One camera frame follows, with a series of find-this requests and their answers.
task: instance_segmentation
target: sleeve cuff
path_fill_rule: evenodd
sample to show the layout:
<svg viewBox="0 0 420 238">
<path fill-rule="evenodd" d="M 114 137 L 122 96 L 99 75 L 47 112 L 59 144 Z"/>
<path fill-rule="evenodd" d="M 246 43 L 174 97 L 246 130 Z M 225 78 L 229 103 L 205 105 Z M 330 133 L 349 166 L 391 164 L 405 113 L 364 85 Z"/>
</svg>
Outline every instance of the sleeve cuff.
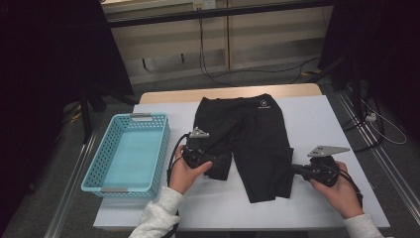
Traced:
<svg viewBox="0 0 420 238">
<path fill-rule="evenodd" d="M 174 215 L 184 197 L 181 193 L 163 186 L 160 192 L 160 198 L 157 205 L 166 210 L 169 214 Z"/>
<path fill-rule="evenodd" d="M 363 214 L 344 220 L 347 230 L 351 237 L 373 238 L 383 237 L 376 226 L 373 224 L 369 214 Z"/>
</svg>

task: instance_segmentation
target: hand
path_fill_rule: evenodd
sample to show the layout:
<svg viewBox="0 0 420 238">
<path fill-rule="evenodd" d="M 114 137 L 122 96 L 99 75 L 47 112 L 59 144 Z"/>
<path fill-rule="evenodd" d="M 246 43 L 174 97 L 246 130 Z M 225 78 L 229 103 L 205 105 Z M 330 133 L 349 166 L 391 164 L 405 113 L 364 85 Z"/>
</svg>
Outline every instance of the hand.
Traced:
<svg viewBox="0 0 420 238">
<path fill-rule="evenodd" d="M 336 162 L 336 164 L 339 166 L 340 170 L 347 171 L 346 164 L 341 162 Z M 328 202 L 340 212 L 343 218 L 348 219 L 364 214 L 364 211 L 359 205 L 355 189 L 345 178 L 339 176 L 337 183 L 332 187 L 327 187 L 314 179 L 310 182 L 312 186 L 321 192 L 327 198 Z"/>
<path fill-rule="evenodd" d="M 169 187 L 181 194 L 185 194 L 192 187 L 195 179 L 213 166 L 212 162 L 206 162 L 195 169 L 190 168 L 182 158 L 181 151 L 184 147 L 185 145 L 181 145 L 176 149 L 175 158 L 180 159 L 173 165 L 169 182 Z"/>
</svg>

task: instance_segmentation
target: person's left hand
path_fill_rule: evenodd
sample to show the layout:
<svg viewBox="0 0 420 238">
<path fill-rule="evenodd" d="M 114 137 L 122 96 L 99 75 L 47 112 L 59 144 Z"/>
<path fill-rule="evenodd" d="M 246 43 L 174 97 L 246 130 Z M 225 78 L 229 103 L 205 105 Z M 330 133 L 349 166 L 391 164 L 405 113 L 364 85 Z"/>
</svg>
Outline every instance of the person's left hand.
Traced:
<svg viewBox="0 0 420 238">
<path fill-rule="evenodd" d="M 169 187 L 181 194 L 185 194 L 192 187 L 195 179 L 213 166 L 212 162 L 206 162 L 195 169 L 190 168 L 182 157 L 181 151 L 184 147 L 185 145 L 181 145 L 176 149 L 175 158 L 180 159 L 173 165 L 169 182 Z"/>
</svg>

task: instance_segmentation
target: logo on shorts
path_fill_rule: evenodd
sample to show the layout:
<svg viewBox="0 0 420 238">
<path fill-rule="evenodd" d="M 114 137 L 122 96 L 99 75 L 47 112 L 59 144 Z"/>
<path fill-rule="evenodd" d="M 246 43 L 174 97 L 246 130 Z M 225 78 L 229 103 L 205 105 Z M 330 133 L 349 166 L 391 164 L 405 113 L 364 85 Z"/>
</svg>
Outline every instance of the logo on shorts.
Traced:
<svg viewBox="0 0 420 238">
<path fill-rule="evenodd" d="M 260 107 L 259 107 L 259 109 L 266 109 L 266 108 L 270 108 L 270 106 L 267 106 L 266 105 L 266 101 L 265 100 L 262 100 L 261 102 L 260 102 Z"/>
</svg>

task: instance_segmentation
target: white sleeve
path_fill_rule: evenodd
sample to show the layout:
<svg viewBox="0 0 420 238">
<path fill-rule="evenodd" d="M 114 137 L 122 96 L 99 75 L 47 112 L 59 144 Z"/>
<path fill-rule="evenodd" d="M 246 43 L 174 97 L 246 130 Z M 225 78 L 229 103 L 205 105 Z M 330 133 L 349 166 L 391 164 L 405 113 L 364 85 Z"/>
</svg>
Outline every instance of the white sleeve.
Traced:
<svg viewBox="0 0 420 238">
<path fill-rule="evenodd" d="M 352 238 L 383 237 L 373 224 L 369 214 L 363 214 L 344 220 L 344 224 Z"/>
<path fill-rule="evenodd" d="M 183 200 L 183 195 L 163 186 L 158 202 L 149 202 L 143 212 L 140 225 L 130 235 L 131 238 L 162 237 L 179 222 L 176 210 Z"/>
</svg>

